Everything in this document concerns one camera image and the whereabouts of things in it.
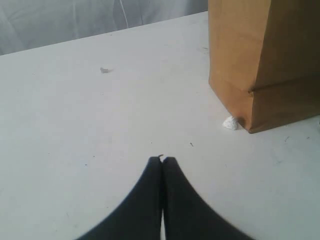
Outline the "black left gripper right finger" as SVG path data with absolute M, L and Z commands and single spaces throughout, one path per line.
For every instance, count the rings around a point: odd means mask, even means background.
M 167 240 L 250 240 L 217 214 L 195 191 L 174 157 L 162 162 Z

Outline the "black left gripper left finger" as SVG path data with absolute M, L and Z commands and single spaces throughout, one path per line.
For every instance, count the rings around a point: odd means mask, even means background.
M 159 240 L 162 223 L 162 162 L 150 157 L 139 180 L 102 222 L 80 240 Z

